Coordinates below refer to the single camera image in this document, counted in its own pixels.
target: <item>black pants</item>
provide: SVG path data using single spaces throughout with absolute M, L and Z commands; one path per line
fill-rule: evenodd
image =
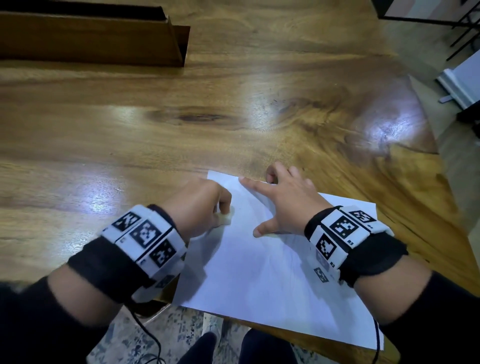
M 216 336 L 207 332 L 187 351 L 178 364 L 212 364 Z M 239 364 L 297 364 L 285 340 L 251 329 L 241 344 Z

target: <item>shoe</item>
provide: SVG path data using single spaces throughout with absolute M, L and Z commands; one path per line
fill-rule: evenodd
M 204 326 L 202 329 L 202 335 L 206 334 L 207 332 L 213 332 L 216 336 L 215 347 L 218 347 L 220 338 L 222 337 L 222 324 L 223 319 L 221 317 L 204 313 Z

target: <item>right hand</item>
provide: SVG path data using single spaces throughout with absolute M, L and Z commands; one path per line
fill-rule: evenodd
M 272 184 L 275 178 L 278 184 Z M 313 216 L 333 207 L 317 193 L 311 180 L 302 178 L 297 167 L 287 169 L 282 163 L 275 162 L 267 168 L 266 180 L 268 183 L 239 177 L 244 187 L 267 196 L 275 204 L 275 216 L 253 230 L 256 238 L 277 231 L 303 235 Z

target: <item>black cable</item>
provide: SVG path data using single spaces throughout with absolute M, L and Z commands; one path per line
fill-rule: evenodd
M 375 364 L 378 360 L 378 355 L 380 354 L 380 332 L 378 331 L 378 322 L 373 319 L 375 324 L 375 334 L 377 335 L 377 351 L 375 352 L 375 357 L 372 360 L 372 364 Z
M 128 310 L 130 311 L 130 313 L 132 314 L 132 317 L 133 319 L 135 320 L 135 322 L 138 324 L 138 326 L 140 326 L 140 328 L 144 331 L 145 334 L 147 334 L 148 336 L 150 336 L 154 341 L 155 343 L 157 344 L 158 346 L 158 354 L 155 356 L 155 358 L 153 359 L 150 359 L 149 361 L 145 362 L 144 364 L 148 364 L 150 362 L 152 362 L 153 360 L 156 360 L 156 364 L 165 364 L 165 360 L 163 360 L 162 358 L 160 358 L 160 353 L 162 352 L 162 344 L 160 344 L 160 342 L 158 341 L 158 339 L 150 332 L 146 329 L 146 327 L 140 322 L 140 320 L 138 319 L 137 315 L 135 314 L 135 312 L 133 312 L 130 308 L 128 308 Z M 146 356 L 148 355 L 154 355 L 154 354 L 145 354 L 145 355 L 142 355 L 140 357 L 140 359 L 137 360 L 137 363 L 136 364 L 140 364 L 140 361 L 145 358 Z

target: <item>hand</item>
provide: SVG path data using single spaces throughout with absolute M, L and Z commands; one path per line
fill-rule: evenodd
M 297 167 L 286 169 L 282 163 L 275 162 L 267 168 L 266 179 L 268 183 L 239 177 L 244 187 L 267 196 L 275 204 L 275 216 L 253 230 L 256 238 L 276 231 L 303 235 L 313 216 L 333 207 L 317 193 L 311 180 L 302 178 Z M 278 184 L 270 184 L 275 179 L 278 179 Z
M 220 225 L 215 214 L 216 205 L 220 212 L 230 212 L 232 195 L 217 182 L 195 178 L 170 196 L 160 206 L 170 215 L 177 231 L 184 240 L 201 235 Z

